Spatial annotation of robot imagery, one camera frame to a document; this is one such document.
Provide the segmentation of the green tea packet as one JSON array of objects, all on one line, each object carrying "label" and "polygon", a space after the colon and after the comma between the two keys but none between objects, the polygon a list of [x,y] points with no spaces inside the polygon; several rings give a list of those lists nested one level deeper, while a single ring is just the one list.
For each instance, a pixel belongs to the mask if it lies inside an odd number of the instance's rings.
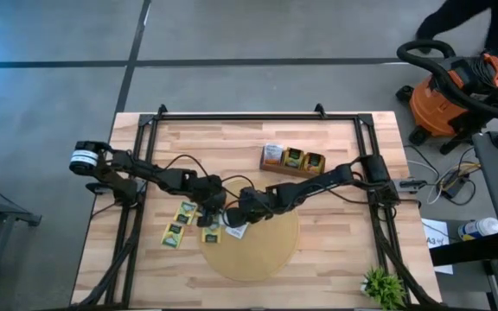
[{"label": "green tea packet", "polygon": [[214,224],[201,229],[201,241],[205,244],[219,244],[221,241],[221,225]]},{"label": "green tea packet", "polygon": [[177,249],[182,241],[184,227],[174,223],[168,223],[163,232],[161,244]]},{"label": "green tea packet", "polygon": [[174,221],[179,224],[191,225],[198,210],[198,206],[194,203],[183,201],[176,210]]},{"label": "green tea packet", "polygon": [[287,148],[283,153],[282,165],[289,168],[300,169],[304,159],[304,152],[300,149]]}]

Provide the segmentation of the white orange Tazo tea packet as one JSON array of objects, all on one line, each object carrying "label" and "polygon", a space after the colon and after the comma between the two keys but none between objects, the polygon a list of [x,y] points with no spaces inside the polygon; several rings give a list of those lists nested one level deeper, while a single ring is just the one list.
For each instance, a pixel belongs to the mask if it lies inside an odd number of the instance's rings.
[{"label": "white orange Tazo tea packet", "polygon": [[263,148],[263,163],[267,165],[280,165],[283,159],[283,152],[283,145],[267,143]]},{"label": "white orange Tazo tea packet", "polygon": [[237,239],[242,239],[245,235],[246,229],[248,227],[248,224],[244,224],[238,227],[230,227],[227,226],[225,229],[226,234],[237,238]]}]

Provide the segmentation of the yellow tea packet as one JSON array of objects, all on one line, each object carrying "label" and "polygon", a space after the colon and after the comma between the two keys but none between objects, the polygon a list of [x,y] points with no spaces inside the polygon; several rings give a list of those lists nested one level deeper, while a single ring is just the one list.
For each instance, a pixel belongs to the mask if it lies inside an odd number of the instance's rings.
[{"label": "yellow tea packet", "polygon": [[303,170],[306,172],[322,174],[325,167],[325,156],[317,153],[306,153],[303,159]]}]

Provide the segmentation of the brown wooden tea organizer box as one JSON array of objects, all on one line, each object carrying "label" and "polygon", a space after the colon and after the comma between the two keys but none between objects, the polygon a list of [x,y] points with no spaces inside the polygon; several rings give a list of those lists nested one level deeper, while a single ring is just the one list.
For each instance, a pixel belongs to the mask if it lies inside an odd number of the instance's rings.
[{"label": "brown wooden tea organizer box", "polygon": [[264,164],[263,163],[263,148],[262,148],[261,157],[259,160],[259,168],[261,170],[269,171],[269,172],[273,172],[273,173],[278,173],[278,174],[282,174],[282,175],[290,175],[290,176],[300,177],[300,178],[312,178],[312,177],[320,175],[320,174],[304,171],[303,170],[303,163],[302,163],[302,166],[300,169],[285,167],[282,165],[282,162],[280,165]]}]

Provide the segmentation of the round woven straw placemat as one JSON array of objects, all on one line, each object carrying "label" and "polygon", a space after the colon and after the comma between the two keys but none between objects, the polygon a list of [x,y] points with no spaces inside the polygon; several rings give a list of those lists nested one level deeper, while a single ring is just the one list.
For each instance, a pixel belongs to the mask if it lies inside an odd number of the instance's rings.
[{"label": "round woven straw placemat", "polygon": [[221,225],[219,244],[205,244],[198,232],[198,246],[207,264],[219,275],[240,282],[264,281],[275,276],[296,253],[300,222],[295,211],[248,224],[242,239],[226,234]]}]

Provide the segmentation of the small green potted plant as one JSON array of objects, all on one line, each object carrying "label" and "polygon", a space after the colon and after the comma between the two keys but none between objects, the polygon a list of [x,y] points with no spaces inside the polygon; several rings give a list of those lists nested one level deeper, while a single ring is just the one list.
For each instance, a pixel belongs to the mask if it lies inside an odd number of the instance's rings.
[{"label": "small green potted plant", "polygon": [[370,268],[361,283],[361,292],[381,306],[383,311],[400,310],[406,293],[402,282],[382,268]]}]

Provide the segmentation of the white paper sheet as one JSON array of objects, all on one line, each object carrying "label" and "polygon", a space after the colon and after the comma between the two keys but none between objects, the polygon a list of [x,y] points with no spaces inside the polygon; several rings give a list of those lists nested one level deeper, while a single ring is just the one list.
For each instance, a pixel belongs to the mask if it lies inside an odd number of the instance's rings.
[{"label": "white paper sheet", "polygon": [[421,221],[429,249],[444,246],[451,242],[448,226],[445,222],[433,219],[421,219]]}]

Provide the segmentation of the orange black shop vacuum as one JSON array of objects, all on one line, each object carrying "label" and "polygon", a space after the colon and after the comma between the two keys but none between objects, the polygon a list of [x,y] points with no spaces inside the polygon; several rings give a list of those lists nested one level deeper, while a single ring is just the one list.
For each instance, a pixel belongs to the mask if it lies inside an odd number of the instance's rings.
[{"label": "orange black shop vacuum", "polygon": [[446,155],[498,119],[497,56],[481,54],[468,59],[445,53],[437,63],[401,50],[398,57],[430,73],[417,86],[402,86],[396,92],[414,116],[410,143],[422,145],[433,137],[447,137],[440,147],[440,153]]}]

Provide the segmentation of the black side table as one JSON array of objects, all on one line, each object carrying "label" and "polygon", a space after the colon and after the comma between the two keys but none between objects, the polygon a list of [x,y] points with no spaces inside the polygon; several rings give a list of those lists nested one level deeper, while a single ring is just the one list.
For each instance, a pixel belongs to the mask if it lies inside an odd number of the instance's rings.
[{"label": "black side table", "polygon": [[435,266],[482,261],[498,308],[498,234],[430,249]]}]

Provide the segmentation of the white blue wipes canister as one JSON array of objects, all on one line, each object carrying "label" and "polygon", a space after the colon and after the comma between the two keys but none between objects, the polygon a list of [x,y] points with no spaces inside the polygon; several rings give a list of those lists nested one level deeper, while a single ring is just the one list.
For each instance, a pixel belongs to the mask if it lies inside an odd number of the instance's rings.
[{"label": "white blue wipes canister", "polygon": [[462,241],[498,234],[498,219],[488,217],[470,221],[460,225],[457,229],[457,234]]}]

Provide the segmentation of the person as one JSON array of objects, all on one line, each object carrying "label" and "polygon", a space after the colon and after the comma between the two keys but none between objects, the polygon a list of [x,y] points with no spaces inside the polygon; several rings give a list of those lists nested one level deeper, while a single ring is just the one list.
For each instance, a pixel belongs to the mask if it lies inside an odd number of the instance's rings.
[{"label": "person", "polygon": [[464,24],[485,10],[490,10],[491,17],[482,51],[498,55],[498,0],[445,0],[421,22],[415,39],[433,40],[436,35]]}]

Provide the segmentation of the black aluminium table frame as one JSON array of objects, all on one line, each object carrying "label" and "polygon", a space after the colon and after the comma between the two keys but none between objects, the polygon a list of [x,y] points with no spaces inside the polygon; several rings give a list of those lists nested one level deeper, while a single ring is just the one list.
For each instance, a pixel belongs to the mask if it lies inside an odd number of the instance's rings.
[{"label": "black aluminium table frame", "polygon": [[[407,161],[391,112],[355,113],[121,113],[108,142],[160,168],[186,168],[218,175],[227,198],[214,213],[236,207],[244,187],[263,191],[310,178],[259,168],[267,143],[324,155],[325,172],[354,160],[384,158],[392,180],[406,178]],[[296,253],[275,276],[240,282],[214,271],[198,246],[196,225],[174,221],[187,197],[171,195],[157,184],[136,178],[138,201],[127,205],[105,194],[95,201],[77,275],[71,309],[79,311],[143,309],[292,309],[360,308],[373,305],[361,293],[372,268],[394,271],[405,281],[411,309],[436,308],[441,297],[414,200],[398,193],[400,203],[380,206],[370,192],[336,187],[313,195],[294,208],[300,222]],[[168,223],[184,227],[180,246],[161,244]]]}]

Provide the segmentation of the black clamp bracket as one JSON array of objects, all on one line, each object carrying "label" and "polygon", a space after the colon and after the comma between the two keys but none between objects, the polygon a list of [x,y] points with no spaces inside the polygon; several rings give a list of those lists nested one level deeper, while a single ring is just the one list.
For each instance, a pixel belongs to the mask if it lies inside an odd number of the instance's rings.
[{"label": "black clamp bracket", "polygon": [[393,183],[399,193],[409,194],[416,194],[421,188],[428,185],[428,182],[425,180],[417,180],[413,178],[393,180]]},{"label": "black clamp bracket", "polygon": [[113,193],[113,189],[111,186],[109,186],[105,183],[101,183],[101,182],[87,183],[86,189],[95,195],[112,194]]}]

